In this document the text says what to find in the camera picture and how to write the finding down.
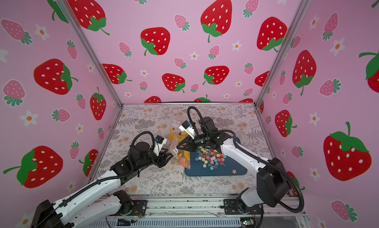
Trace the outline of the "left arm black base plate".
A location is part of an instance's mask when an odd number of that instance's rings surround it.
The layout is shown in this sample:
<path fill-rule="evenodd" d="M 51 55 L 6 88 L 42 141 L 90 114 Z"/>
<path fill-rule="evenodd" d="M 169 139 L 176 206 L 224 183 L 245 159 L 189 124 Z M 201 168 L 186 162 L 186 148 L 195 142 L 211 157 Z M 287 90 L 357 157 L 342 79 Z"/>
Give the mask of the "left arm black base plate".
<path fill-rule="evenodd" d="M 144 216 L 147 209 L 147 200 L 132 200 L 123 203 L 120 209 L 111 216 Z"/>

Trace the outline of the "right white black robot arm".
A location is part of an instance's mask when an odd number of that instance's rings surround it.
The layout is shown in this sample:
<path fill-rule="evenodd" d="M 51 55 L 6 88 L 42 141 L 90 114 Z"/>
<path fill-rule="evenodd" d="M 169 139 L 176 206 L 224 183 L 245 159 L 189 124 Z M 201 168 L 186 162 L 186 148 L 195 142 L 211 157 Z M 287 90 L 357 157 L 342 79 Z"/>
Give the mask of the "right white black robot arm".
<path fill-rule="evenodd" d="M 195 152 L 199 147 L 208 147 L 224 154 L 256 173 L 256 186 L 247 188 L 236 198 L 236 208 L 241 213 L 248 213 L 256 205 L 275 207 L 280 205 L 292 213 L 300 213 L 305 207 L 305 200 L 299 186 L 285 171 L 283 163 L 277 159 L 268 159 L 251 152 L 236 140 L 236 134 L 227 129 L 218 130 L 213 120 L 205 117 L 200 120 L 201 132 L 193 122 L 184 121 L 180 130 L 188 134 L 179 143 L 178 149 Z M 282 199 L 294 189 L 298 195 L 299 205 L 296 208 L 285 204 Z"/>

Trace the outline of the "ziploc bag of lollipops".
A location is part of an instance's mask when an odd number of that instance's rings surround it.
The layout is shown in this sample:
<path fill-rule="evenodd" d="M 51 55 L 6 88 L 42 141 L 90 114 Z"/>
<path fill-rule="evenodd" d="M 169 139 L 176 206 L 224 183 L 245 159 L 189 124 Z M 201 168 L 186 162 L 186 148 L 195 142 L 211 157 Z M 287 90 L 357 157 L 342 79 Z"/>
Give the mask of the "ziploc bag of lollipops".
<path fill-rule="evenodd" d="M 186 169 L 190 169 L 190 152 L 179 150 L 175 146 L 170 147 L 170 152 L 180 165 Z"/>

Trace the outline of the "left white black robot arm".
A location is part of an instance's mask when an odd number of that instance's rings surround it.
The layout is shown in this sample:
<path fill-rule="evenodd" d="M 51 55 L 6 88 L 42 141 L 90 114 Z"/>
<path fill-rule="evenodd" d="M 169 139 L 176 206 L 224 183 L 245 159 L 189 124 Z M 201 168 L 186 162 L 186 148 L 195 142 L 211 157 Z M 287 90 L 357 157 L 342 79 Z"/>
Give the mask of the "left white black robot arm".
<path fill-rule="evenodd" d="M 129 215 L 137 210 L 132 198 L 117 190 L 151 165 L 162 168 L 173 155 L 162 144 L 139 142 L 128 155 L 102 176 L 77 192 L 55 202 L 45 200 L 35 211 L 32 228 L 83 228 L 110 215 Z"/>

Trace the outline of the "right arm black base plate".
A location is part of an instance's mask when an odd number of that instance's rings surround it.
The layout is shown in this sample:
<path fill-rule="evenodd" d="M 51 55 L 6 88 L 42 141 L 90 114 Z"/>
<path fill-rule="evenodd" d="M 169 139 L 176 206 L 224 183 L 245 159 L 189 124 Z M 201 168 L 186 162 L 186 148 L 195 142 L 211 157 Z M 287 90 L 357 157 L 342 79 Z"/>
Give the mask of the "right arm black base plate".
<path fill-rule="evenodd" d="M 240 199 L 224 199 L 223 204 L 226 215 L 261 215 L 264 212 L 260 204 L 248 207 Z"/>

